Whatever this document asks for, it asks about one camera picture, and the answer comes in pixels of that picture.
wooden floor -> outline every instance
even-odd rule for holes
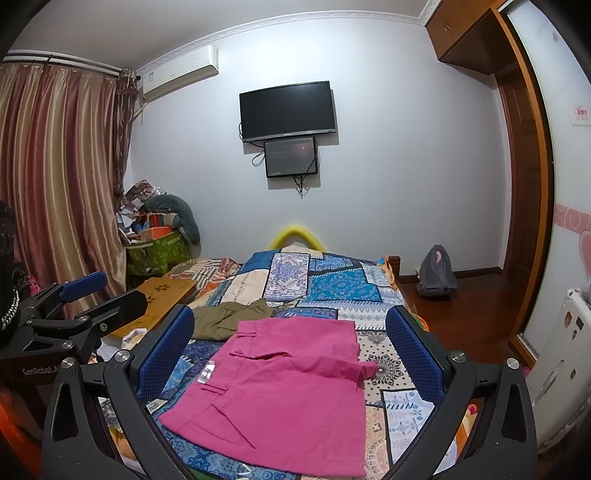
[[[500,364],[510,356],[509,333],[515,323],[522,295],[500,275],[462,278],[451,300],[424,300],[416,284],[401,288],[410,307],[416,309],[448,351],[461,350],[476,362]]]

wooden headboard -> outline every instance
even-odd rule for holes
[[[400,257],[388,257],[388,263],[394,274],[394,278],[397,280],[400,277]]]

orange object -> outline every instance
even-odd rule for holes
[[[152,277],[142,283],[137,290],[146,295],[148,308],[145,315],[117,329],[111,335],[123,338],[136,328],[155,329],[177,303],[187,300],[195,289],[194,280]]]
[[[423,327],[423,330],[425,330],[425,332],[429,331],[429,325],[427,325],[427,322],[425,322],[425,320],[423,320],[422,317],[420,317],[416,313],[411,313],[411,315],[418,320],[418,322],[421,324],[421,327]]]
[[[119,454],[137,462],[138,459],[135,456],[134,451],[129,446],[129,442],[127,441],[127,438],[125,438],[125,435],[114,427],[109,427],[109,432],[113,437],[113,442],[117,447]]]
[[[41,449],[25,436],[11,421],[0,404],[0,434],[4,436],[10,448],[35,478],[41,478]]]
[[[153,228],[147,228],[143,230],[139,237],[144,241],[147,242],[149,240],[156,240],[162,236],[166,236],[173,232],[169,226],[155,226]]]

metal screw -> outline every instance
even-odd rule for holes
[[[74,361],[75,360],[69,356],[61,361],[61,366],[62,368],[70,368],[72,365],[74,365]]]
[[[129,350],[119,350],[115,354],[115,361],[126,362],[130,356],[131,356],[131,352]]]
[[[459,350],[454,350],[452,353],[449,354],[454,362],[462,364],[466,361],[466,354]]]
[[[515,358],[508,358],[507,366],[512,370],[517,370],[519,368],[519,362]]]

black bag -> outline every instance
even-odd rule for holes
[[[449,255],[441,245],[435,245],[423,260],[418,272],[419,297],[451,295],[457,290],[456,276]]]

